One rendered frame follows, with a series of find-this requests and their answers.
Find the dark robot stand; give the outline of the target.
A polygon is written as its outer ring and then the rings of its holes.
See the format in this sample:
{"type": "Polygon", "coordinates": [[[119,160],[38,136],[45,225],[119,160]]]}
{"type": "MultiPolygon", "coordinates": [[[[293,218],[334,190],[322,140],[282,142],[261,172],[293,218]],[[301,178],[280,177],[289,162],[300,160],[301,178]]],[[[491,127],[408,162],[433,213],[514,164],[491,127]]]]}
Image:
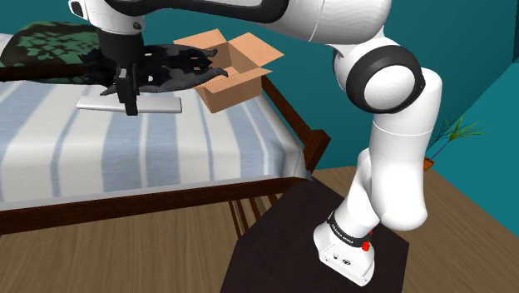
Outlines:
{"type": "Polygon", "coordinates": [[[357,286],[323,264],[314,228],[343,197],[317,179],[294,184],[236,242],[220,293],[403,293],[409,244],[373,231],[373,279],[357,286]]]}

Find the wooden bed with striped cover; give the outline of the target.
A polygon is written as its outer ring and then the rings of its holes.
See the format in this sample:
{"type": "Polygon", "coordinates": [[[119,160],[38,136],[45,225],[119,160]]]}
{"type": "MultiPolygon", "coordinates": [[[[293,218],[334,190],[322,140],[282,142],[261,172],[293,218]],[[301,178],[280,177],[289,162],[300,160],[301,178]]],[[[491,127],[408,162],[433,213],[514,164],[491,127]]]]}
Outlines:
{"type": "Polygon", "coordinates": [[[79,110],[98,86],[0,82],[0,235],[219,202],[274,198],[329,144],[268,79],[264,95],[210,113],[79,110]]]}

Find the green and black patterned pillow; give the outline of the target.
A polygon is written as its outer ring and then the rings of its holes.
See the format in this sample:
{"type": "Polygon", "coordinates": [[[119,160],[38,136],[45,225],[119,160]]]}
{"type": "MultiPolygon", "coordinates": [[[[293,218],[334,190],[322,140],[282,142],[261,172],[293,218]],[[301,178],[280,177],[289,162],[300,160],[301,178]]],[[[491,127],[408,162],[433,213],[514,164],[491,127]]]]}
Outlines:
{"type": "Polygon", "coordinates": [[[80,64],[81,55],[99,48],[92,25],[38,21],[21,28],[0,49],[0,81],[26,80],[29,67],[80,64]]]}

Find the black crumpled cloth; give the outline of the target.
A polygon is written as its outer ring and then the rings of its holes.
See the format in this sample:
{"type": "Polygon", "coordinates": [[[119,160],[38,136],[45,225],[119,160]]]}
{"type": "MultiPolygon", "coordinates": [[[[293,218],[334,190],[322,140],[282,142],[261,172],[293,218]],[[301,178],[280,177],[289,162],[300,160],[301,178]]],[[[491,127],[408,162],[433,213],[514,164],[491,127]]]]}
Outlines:
{"type": "MultiPolygon", "coordinates": [[[[217,54],[185,45],[149,45],[145,56],[136,64],[135,79],[140,92],[174,92],[196,87],[209,80],[228,75],[220,67],[212,67],[211,58],[217,54]]],[[[80,67],[85,76],[106,88],[103,96],[116,92],[116,63],[99,49],[81,55],[80,67]]]]}

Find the potted green plant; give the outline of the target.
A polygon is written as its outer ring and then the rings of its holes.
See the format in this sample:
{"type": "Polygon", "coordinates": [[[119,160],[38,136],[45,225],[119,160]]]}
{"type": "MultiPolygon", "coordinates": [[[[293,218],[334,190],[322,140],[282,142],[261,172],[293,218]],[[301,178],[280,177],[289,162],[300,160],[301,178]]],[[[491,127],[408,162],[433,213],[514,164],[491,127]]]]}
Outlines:
{"type": "Polygon", "coordinates": [[[444,143],[433,155],[424,157],[424,171],[428,171],[435,164],[434,159],[445,149],[445,147],[450,142],[453,142],[457,139],[485,135],[485,132],[482,131],[484,126],[480,126],[479,122],[464,123],[463,118],[464,116],[461,115],[456,120],[444,121],[439,133],[433,138],[432,141],[432,143],[435,144],[441,140],[444,140],[444,143]]]}

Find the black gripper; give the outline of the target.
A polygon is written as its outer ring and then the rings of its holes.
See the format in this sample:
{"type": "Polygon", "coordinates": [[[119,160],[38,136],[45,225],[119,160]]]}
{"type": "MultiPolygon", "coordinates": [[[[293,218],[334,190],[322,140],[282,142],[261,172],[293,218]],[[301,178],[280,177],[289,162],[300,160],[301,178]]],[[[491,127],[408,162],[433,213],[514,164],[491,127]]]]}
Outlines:
{"type": "Polygon", "coordinates": [[[115,76],[119,103],[125,104],[127,116],[137,116],[136,88],[132,74],[139,74],[139,66],[145,56],[142,34],[122,35],[97,30],[100,42],[101,69],[107,76],[115,76]]]}

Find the open brown cardboard box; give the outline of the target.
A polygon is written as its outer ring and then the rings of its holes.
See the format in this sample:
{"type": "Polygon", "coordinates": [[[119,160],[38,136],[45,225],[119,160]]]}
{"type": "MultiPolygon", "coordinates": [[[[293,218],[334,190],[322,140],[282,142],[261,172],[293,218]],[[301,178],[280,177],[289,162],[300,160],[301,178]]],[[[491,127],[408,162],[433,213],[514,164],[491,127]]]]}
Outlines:
{"type": "Polygon", "coordinates": [[[228,41],[220,30],[214,29],[177,39],[174,43],[217,51],[211,58],[211,66],[224,69],[228,75],[215,77],[195,88],[211,113],[260,95],[261,78],[269,73],[264,65],[283,56],[282,52],[250,32],[228,41]]]}

